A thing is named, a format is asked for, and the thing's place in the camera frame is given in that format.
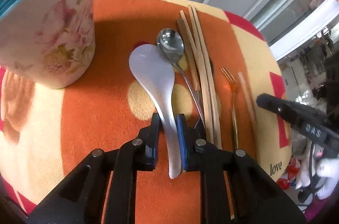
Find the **white gloved right hand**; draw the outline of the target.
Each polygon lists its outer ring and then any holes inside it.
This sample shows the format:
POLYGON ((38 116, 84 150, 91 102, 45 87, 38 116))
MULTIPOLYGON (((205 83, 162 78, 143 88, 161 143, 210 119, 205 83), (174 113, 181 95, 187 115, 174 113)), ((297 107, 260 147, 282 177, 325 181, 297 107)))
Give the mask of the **white gloved right hand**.
MULTIPOLYGON (((316 192, 316 196, 320 200, 324 200, 331 196, 333 190, 338 183, 338 158, 321 159, 317 166, 312 164, 312 175, 325 178, 324 184, 316 192)), ((310 185, 310 176, 308 173, 308 159, 302 161, 300 170, 296 176, 296 189, 308 187, 310 185)))

